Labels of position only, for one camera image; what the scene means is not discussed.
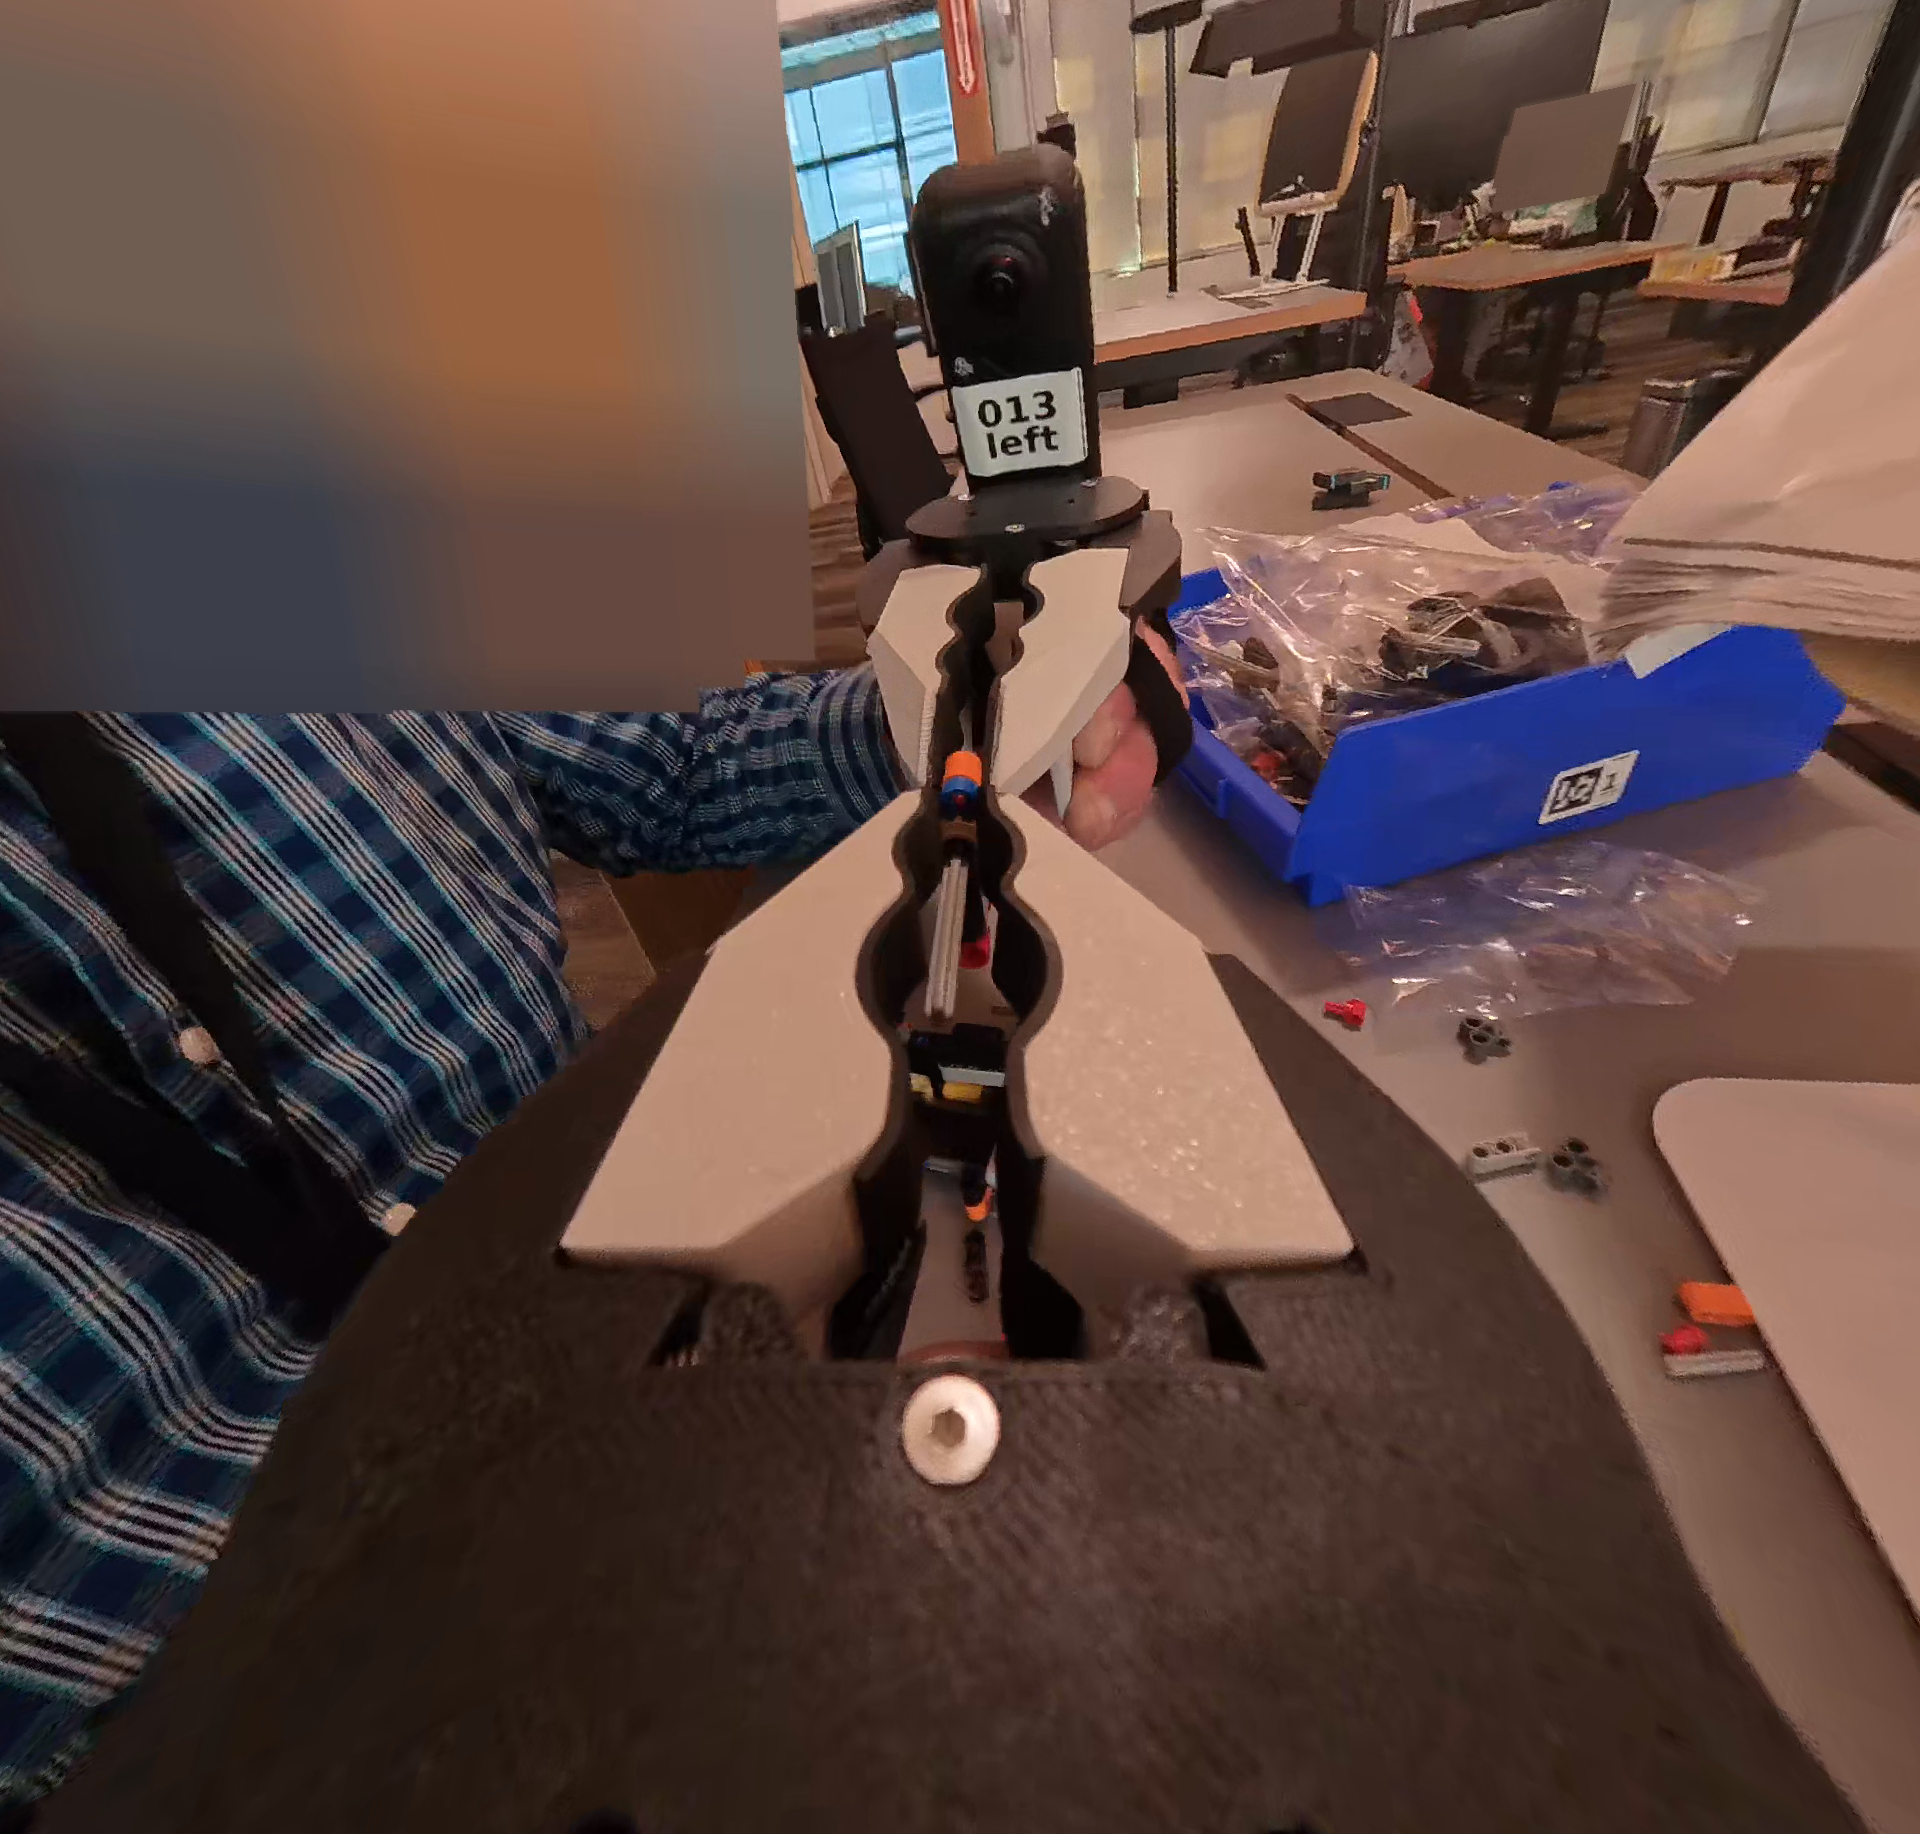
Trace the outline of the open lego instruction booklet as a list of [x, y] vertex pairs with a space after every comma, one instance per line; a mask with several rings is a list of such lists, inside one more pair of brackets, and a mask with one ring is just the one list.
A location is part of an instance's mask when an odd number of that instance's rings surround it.
[[1920, 232], [1809, 315], [1612, 535], [1597, 653], [1667, 627], [1920, 645]]

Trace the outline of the empty clear plastic bag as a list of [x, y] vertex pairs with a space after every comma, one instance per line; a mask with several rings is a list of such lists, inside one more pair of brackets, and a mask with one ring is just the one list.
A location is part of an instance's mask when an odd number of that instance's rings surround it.
[[1574, 839], [1404, 886], [1345, 886], [1329, 945], [1369, 982], [1386, 982], [1404, 1015], [1531, 1024], [1693, 1008], [1732, 971], [1757, 913], [1767, 894], [1749, 884]]

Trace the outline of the person's left hand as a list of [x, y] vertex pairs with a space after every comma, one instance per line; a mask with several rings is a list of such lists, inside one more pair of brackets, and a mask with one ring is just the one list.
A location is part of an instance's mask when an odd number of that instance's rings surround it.
[[1122, 682], [1072, 738], [1072, 808], [1066, 808], [1066, 839], [1077, 851], [1117, 851], [1162, 782], [1162, 738], [1140, 713], [1140, 688]]

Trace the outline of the person's left forearm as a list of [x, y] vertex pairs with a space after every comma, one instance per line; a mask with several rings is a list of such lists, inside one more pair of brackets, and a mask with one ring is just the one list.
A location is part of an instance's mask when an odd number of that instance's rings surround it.
[[799, 866], [910, 793], [874, 667], [752, 671], [699, 713], [500, 713], [547, 841], [598, 870]]

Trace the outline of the small lego gear subassembly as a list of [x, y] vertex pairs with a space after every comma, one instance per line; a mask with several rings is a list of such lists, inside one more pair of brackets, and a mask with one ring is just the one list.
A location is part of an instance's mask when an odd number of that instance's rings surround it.
[[931, 971], [926, 1024], [949, 1029], [960, 973], [992, 971], [992, 894], [983, 894], [983, 754], [949, 748], [941, 766], [941, 886], [931, 886]]

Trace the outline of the black overhead light panel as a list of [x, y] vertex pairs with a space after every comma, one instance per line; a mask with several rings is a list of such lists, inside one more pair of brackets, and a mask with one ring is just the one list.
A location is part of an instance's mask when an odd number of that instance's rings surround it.
[[1329, 51], [1371, 51], [1386, 0], [1224, 0], [1206, 12], [1191, 76], [1279, 76]]

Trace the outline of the clear bags of lego parts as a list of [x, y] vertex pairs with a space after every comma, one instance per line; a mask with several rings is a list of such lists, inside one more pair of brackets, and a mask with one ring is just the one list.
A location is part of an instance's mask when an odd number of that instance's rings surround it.
[[1627, 478], [1554, 478], [1322, 535], [1207, 535], [1224, 590], [1164, 611], [1191, 706], [1296, 816], [1345, 736], [1578, 671], [1627, 513]]

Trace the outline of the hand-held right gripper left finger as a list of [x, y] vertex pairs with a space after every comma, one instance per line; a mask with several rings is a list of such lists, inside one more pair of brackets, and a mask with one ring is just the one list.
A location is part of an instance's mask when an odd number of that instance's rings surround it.
[[903, 793], [710, 945], [563, 1228], [569, 1265], [769, 1286], [789, 1319], [852, 1292], [855, 1168], [892, 1110], [892, 1038], [855, 995], [855, 955], [903, 903], [892, 841], [914, 816], [926, 793]]

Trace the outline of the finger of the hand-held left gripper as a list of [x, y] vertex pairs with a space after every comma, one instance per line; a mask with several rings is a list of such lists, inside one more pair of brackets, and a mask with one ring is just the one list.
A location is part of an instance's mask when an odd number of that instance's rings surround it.
[[926, 793], [949, 748], [983, 738], [983, 572], [903, 572], [874, 627], [874, 671], [884, 738]]
[[1023, 572], [1042, 601], [992, 695], [992, 793], [1072, 782], [1072, 738], [1127, 671], [1122, 551], [1072, 551]]

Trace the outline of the person's torso in plaid shirt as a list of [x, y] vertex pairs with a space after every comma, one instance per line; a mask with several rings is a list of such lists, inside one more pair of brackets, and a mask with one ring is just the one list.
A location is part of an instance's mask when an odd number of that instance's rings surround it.
[[498, 718], [9, 713], [9, 1825], [188, 1614], [316, 1341], [577, 1041]]

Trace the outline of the white book stand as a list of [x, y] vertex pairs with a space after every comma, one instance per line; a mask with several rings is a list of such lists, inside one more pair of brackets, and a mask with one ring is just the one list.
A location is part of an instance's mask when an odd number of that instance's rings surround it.
[[1684, 1083], [1654, 1148], [1920, 1605], [1920, 1091]]

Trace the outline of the grey metal tumbler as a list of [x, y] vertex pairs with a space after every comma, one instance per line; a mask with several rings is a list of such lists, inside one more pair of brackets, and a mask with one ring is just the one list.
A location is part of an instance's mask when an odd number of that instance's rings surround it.
[[1620, 466], [1654, 478], [1728, 400], [1728, 370], [1643, 374]]

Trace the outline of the black pole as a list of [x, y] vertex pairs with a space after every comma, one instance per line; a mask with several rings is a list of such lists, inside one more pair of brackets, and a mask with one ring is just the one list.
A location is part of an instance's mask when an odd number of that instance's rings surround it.
[[1770, 334], [1779, 350], [1809, 334], [1809, 315], [1831, 311], [1885, 256], [1915, 179], [1920, 179], [1920, 0], [1893, 0], [1885, 47], [1865, 62], [1859, 104], [1831, 160], [1831, 196], [1815, 206], [1815, 232], [1798, 244]]

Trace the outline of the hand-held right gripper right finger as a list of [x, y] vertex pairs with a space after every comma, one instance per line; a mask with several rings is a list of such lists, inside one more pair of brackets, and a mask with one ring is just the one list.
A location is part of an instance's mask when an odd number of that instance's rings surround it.
[[1307, 1141], [1207, 955], [1033, 808], [1004, 808], [1004, 1091], [1033, 1159], [1023, 1254], [1117, 1319], [1144, 1286], [1350, 1254]]

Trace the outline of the blue plastic bin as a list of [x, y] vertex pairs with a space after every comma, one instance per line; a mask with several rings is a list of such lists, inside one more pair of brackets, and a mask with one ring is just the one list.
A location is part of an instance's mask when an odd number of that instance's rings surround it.
[[[1171, 611], [1221, 590], [1206, 535], [1206, 572]], [[1791, 777], [1838, 713], [1838, 688], [1789, 627], [1698, 627], [1654, 662], [1597, 662], [1588, 619], [1578, 671], [1345, 736], [1296, 816], [1233, 760], [1206, 713], [1182, 782], [1296, 903], [1345, 903], [1345, 886], [1393, 886], [1514, 841]]]

